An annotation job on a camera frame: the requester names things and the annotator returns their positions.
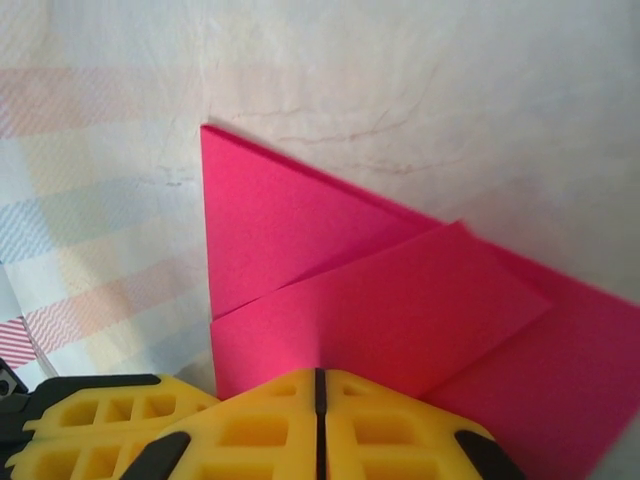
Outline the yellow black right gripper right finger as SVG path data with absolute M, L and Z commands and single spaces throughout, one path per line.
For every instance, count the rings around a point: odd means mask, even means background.
M 375 382 L 326 370 L 330 479 L 523 479 L 480 424 Z

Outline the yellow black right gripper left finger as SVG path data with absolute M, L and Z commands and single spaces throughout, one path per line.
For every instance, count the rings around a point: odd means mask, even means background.
M 124 479 L 315 479 L 316 373 L 285 374 L 161 431 Z

